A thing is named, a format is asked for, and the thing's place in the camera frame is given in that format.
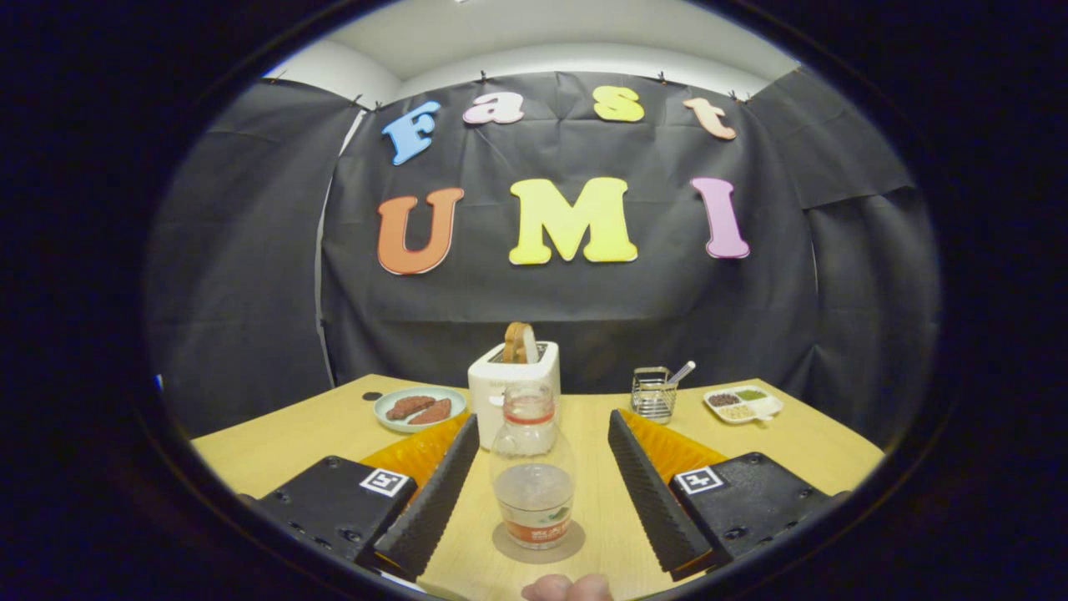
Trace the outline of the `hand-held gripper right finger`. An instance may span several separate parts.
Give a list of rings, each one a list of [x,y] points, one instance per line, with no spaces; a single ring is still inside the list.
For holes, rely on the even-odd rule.
[[[767,454],[725,459],[665,426],[614,410],[607,441],[661,570],[711,572],[782,538],[847,499]]]

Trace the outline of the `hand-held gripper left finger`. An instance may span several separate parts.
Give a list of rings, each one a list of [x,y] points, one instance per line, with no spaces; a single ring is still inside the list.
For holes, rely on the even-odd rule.
[[[320,554],[397,578],[420,578],[478,449],[478,420],[462,413],[361,462],[323,457],[249,503]]]

